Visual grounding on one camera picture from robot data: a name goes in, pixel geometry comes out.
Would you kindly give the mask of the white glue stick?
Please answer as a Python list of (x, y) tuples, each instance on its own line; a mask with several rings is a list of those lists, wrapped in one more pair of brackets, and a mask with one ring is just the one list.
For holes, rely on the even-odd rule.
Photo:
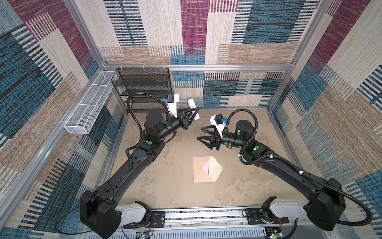
[[(197, 107), (194, 99), (188, 99), (188, 105), (189, 105), (190, 109), (195, 109)], [(200, 119), (200, 116), (198, 113), (196, 113), (195, 120), (198, 120), (198, 119)]]

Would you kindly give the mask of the pale pink envelope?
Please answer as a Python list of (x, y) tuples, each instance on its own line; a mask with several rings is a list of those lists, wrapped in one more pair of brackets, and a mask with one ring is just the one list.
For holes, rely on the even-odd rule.
[(216, 182), (222, 170), (222, 166), (213, 156), (193, 158), (194, 183)]

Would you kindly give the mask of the pink red letter card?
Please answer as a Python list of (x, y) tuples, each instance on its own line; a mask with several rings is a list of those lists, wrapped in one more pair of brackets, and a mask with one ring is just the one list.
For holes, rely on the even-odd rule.
[(210, 173), (209, 173), (209, 163), (206, 163), (206, 164), (204, 165), (204, 167), (203, 167), (203, 171), (204, 171), (207, 175), (210, 174)]

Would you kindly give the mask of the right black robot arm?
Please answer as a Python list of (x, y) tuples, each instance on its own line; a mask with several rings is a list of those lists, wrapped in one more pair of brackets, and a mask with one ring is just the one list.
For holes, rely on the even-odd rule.
[(258, 123), (240, 120), (235, 132), (229, 132), (228, 124), (229, 119), (222, 115), (213, 116), (212, 124), (202, 127), (207, 136), (199, 136), (198, 141), (210, 149), (219, 150), (222, 145), (240, 149), (239, 159), (243, 164), (254, 165), (276, 175), (305, 197), (303, 200), (269, 197), (259, 209), (264, 223), (271, 224), (281, 218), (303, 219), (325, 231), (332, 231), (340, 223), (346, 204), (342, 186), (337, 180), (325, 180), (303, 171), (257, 141)]

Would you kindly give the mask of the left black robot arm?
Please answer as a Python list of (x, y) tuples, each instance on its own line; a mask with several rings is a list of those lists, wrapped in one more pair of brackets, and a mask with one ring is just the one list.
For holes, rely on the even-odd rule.
[(164, 138), (179, 128), (188, 129), (198, 112), (197, 108), (184, 109), (166, 119), (159, 111), (149, 113), (145, 130), (127, 162), (94, 192), (87, 190), (80, 197), (81, 223), (103, 239), (128, 224), (148, 226), (151, 207), (141, 201), (125, 206), (119, 202), (137, 176), (159, 156), (166, 144)]

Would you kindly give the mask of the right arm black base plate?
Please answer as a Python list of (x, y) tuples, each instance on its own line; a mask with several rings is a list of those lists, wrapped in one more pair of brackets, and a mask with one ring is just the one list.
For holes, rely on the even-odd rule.
[(242, 210), (242, 216), (247, 219), (249, 225), (287, 224), (287, 217), (277, 218), (268, 210), (261, 208), (246, 208)]

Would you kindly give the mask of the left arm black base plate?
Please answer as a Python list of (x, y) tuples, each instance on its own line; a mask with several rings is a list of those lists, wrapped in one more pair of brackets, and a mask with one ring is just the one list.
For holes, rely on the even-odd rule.
[(149, 217), (149, 221), (139, 223), (131, 223), (122, 226), (123, 229), (149, 229), (149, 228), (164, 228), (166, 219), (165, 211), (153, 211)]

